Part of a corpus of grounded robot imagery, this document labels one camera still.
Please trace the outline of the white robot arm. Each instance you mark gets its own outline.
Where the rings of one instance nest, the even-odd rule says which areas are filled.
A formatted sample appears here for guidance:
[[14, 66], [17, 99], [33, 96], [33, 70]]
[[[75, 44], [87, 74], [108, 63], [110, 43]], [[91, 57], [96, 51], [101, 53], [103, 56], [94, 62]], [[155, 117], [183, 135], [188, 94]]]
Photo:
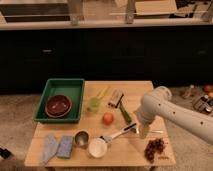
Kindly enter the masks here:
[[136, 110], [138, 121], [150, 125], [160, 116], [213, 145], [213, 117], [180, 107], [171, 98], [172, 93], [165, 86], [145, 93]]

